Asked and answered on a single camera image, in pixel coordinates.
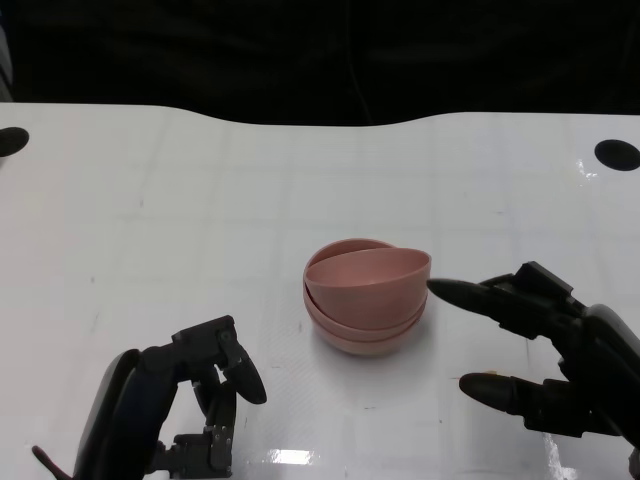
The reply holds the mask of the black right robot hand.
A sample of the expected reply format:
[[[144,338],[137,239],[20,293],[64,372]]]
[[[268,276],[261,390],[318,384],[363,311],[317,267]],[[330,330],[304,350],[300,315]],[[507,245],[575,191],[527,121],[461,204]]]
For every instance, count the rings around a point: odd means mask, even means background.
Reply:
[[[639,339],[611,308],[580,303],[569,284],[535,261],[480,283],[430,279],[427,287],[503,330],[549,339],[560,355],[563,380],[468,373],[459,380],[467,396],[521,417],[528,430],[597,433],[639,445]]]

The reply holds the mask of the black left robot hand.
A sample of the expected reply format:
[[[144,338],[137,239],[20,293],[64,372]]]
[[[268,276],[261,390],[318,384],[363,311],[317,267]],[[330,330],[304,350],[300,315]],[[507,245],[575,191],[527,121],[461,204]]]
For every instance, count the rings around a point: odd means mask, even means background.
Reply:
[[[197,434],[159,440],[178,386],[190,382],[205,417]],[[238,398],[260,405],[267,395],[232,317],[181,330],[170,343],[127,350],[107,368],[78,448],[76,479],[228,478]]]

